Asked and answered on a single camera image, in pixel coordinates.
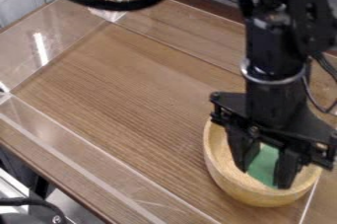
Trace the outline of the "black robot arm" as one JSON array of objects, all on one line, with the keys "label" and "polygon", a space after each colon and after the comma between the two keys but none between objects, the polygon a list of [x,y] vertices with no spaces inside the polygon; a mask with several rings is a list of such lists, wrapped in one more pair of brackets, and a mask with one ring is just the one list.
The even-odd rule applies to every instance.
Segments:
[{"label": "black robot arm", "polygon": [[264,144],[279,149],[273,184],[292,187],[301,169],[333,168],[337,135],[312,112],[332,113],[309,90],[312,64],[337,83],[324,52],[337,45],[337,17],[328,0],[237,0],[245,20],[243,93],[215,92],[211,120],[225,128],[236,167],[248,171]]}]

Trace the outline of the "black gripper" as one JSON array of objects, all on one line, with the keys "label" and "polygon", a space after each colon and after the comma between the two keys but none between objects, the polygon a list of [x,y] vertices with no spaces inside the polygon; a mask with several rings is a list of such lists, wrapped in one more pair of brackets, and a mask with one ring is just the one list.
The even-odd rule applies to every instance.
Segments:
[{"label": "black gripper", "polygon": [[245,80],[244,93],[211,94],[211,121],[225,128],[232,158],[241,172],[248,172],[263,144],[280,150],[273,183],[279,189],[289,189],[304,166],[333,168],[336,130],[308,106],[307,68],[281,77],[247,71]]}]

